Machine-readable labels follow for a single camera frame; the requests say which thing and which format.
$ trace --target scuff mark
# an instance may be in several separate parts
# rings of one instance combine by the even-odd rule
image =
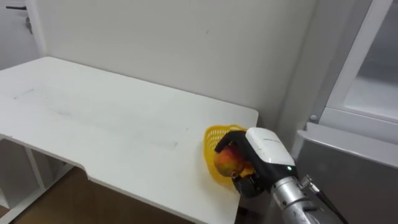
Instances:
[[[71,116],[71,114],[69,112],[65,112],[65,111],[57,111],[57,114],[59,114],[61,116]]]
[[[14,97],[14,100],[16,100],[16,99],[18,99],[20,96],[23,96],[23,95],[25,95],[26,93],[30,93],[30,92],[32,92],[32,91],[34,91],[35,89],[30,89],[30,90],[28,90],[28,91],[25,91],[25,92],[23,92],[22,94],[20,94],[20,95],[17,95],[16,97]]]

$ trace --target door handle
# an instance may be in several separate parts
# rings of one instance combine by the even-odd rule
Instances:
[[[30,34],[33,34],[32,32],[32,23],[30,23],[29,17],[26,17],[25,19],[25,26],[27,29],[29,29]]]
[[[6,9],[27,10],[26,6],[6,6]]]

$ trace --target cable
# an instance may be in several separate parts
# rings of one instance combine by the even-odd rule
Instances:
[[[323,193],[323,191],[319,191],[315,194],[334,214],[337,215],[337,217],[344,223],[348,224],[347,220],[344,218],[344,216],[337,210],[337,208],[334,206],[334,204],[329,200],[329,198]]]

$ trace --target white table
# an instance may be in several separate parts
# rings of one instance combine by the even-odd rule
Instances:
[[[0,137],[193,222],[234,222],[239,195],[208,174],[202,139],[255,126],[255,110],[52,57],[0,71],[0,107]]]

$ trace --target white wall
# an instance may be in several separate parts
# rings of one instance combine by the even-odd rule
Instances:
[[[34,0],[45,54],[255,108],[269,127],[316,1]]]
[[[26,11],[6,9],[25,6],[24,0],[0,0],[0,70],[39,58],[33,35],[25,26]]]

